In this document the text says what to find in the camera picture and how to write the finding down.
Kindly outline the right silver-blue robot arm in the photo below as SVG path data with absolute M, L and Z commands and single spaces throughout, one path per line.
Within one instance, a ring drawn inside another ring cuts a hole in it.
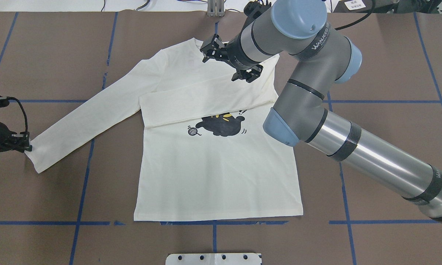
M 281 52 L 298 60 L 263 129 L 287 146 L 303 142 L 394 191 L 442 224 L 442 171 L 406 153 L 333 110 L 330 90 L 358 72 L 362 53 L 334 28 L 321 0 L 251 1 L 240 33 L 224 43 L 218 33 L 200 48 L 203 62 L 235 69 L 232 80 L 253 82 L 261 63 Z

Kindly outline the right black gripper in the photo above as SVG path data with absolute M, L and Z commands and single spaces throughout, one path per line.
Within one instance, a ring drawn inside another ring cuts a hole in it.
M 209 59 L 215 59 L 235 68 L 236 73 L 231 78 L 233 82 L 245 80 L 251 83 L 260 77 L 263 71 L 262 65 L 255 65 L 248 70 L 243 70 L 243 50 L 241 47 L 232 44 L 225 46 L 218 34 L 214 34 L 211 39 L 205 40 L 200 47 L 200 51 L 204 55 L 203 63 L 206 63 Z

